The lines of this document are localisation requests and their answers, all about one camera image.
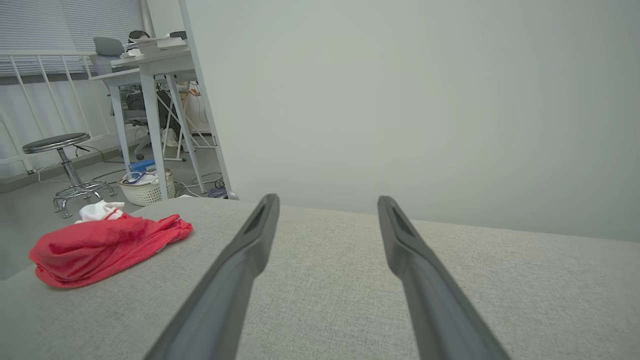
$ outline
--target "red fabric bundle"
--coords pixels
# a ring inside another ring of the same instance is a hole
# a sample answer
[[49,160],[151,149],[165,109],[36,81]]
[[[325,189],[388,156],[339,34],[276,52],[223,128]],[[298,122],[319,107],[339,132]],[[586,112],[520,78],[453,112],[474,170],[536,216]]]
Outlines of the red fabric bundle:
[[29,259],[38,265],[36,276],[44,283],[80,288],[148,259],[192,230],[179,215],[155,222],[124,214],[46,234],[31,249]]

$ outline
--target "window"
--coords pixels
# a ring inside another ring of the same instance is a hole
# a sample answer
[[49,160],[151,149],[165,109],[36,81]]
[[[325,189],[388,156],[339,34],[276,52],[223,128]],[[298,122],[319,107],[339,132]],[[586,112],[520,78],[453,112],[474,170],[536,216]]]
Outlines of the window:
[[[132,30],[144,29],[140,0],[0,0],[1,50],[94,51],[96,36],[123,44]],[[66,57],[71,72],[84,72],[79,58]],[[15,56],[20,74],[39,74],[34,56]],[[47,73],[64,72],[59,56],[43,56]],[[0,76],[14,76],[0,56]]]

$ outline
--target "baseboard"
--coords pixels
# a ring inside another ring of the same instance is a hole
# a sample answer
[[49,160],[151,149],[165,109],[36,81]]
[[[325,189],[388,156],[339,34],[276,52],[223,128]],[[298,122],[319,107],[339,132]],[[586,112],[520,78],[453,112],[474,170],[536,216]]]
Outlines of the baseboard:
[[[132,145],[129,150],[133,151],[137,145]],[[103,151],[105,159],[111,159],[120,156],[120,147],[112,147]],[[93,164],[102,162],[102,155],[99,152],[80,156],[72,160],[76,169],[87,167]],[[56,176],[64,175],[65,169],[62,165],[56,165],[55,167],[46,168],[40,172],[41,180],[48,180]],[[20,174],[13,177],[7,177],[6,179],[0,179],[0,193],[12,192],[16,189],[23,188],[27,185],[35,184],[38,182],[38,174]]]

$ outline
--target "white plastic basket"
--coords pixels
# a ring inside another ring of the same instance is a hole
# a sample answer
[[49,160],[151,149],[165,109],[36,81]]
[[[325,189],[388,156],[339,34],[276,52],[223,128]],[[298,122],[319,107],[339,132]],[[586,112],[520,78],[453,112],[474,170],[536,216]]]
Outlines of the white plastic basket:
[[[175,196],[175,185],[173,184],[173,172],[169,169],[164,170],[168,177],[166,180],[166,192],[169,199]],[[125,184],[122,180],[118,181],[118,185],[131,204],[147,206],[156,201],[162,200],[159,184]]]

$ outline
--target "table leg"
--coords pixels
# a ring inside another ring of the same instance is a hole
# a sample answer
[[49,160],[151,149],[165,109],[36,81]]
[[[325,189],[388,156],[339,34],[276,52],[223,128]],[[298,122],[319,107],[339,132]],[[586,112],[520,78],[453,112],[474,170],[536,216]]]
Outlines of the table leg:
[[200,167],[198,166],[196,153],[194,151],[193,143],[191,142],[191,137],[189,136],[189,128],[186,127],[187,122],[184,118],[184,109],[182,108],[182,103],[180,102],[178,88],[177,86],[175,86],[173,74],[167,74],[164,77],[166,78],[166,82],[169,84],[169,92],[171,93],[171,98],[175,106],[176,113],[178,114],[178,122],[180,123],[180,128],[182,129],[181,132],[184,132],[184,143],[187,145],[187,149],[189,150],[189,157],[191,158],[193,171],[196,173],[196,178],[198,179],[198,184],[200,185],[200,193],[205,193],[207,192],[207,190],[204,190],[204,184],[202,183],[202,177],[200,176]]
[[145,70],[145,64],[140,64],[140,82],[142,83],[142,95],[145,100],[145,111],[147,112],[151,147],[153,148],[154,160],[156,161],[160,194],[162,199],[166,200],[169,196],[166,191],[162,142],[160,141],[160,120],[158,117],[158,103],[156,100],[156,81],[153,74],[149,74],[145,72]]
[[129,146],[127,144],[127,130],[124,127],[124,114],[122,113],[122,102],[120,101],[120,89],[116,85],[109,85],[111,94],[111,104],[113,105],[113,115],[116,117],[116,128],[120,139],[120,148],[124,158],[124,167],[129,171],[131,161],[129,159]]

